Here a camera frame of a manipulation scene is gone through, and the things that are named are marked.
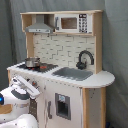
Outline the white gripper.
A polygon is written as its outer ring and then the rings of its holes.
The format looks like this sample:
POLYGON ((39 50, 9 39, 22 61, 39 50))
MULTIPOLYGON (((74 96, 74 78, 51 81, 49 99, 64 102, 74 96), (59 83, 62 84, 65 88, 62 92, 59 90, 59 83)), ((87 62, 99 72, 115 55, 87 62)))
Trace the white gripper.
POLYGON ((20 88, 27 91, 32 99, 37 98, 40 95, 40 92, 38 89, 36 89, 34 86, 32 86, 29 82, 27 82, 23 77, 21 76, 15 76, 11 79, 11 82, 13 84, 18 85, 20 88))

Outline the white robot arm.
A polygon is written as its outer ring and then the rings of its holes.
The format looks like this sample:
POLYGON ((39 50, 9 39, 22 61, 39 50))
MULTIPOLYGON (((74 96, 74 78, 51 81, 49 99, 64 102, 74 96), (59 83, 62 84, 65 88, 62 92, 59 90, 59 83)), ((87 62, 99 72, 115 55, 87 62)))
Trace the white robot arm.
POLYGON ((39 128, 36 118, 29 113, 30 100, 40 92, 21 76, 11 79, 0 91, 0 105, 11 105, 12 111, 0 114, 0 128, 39 128))

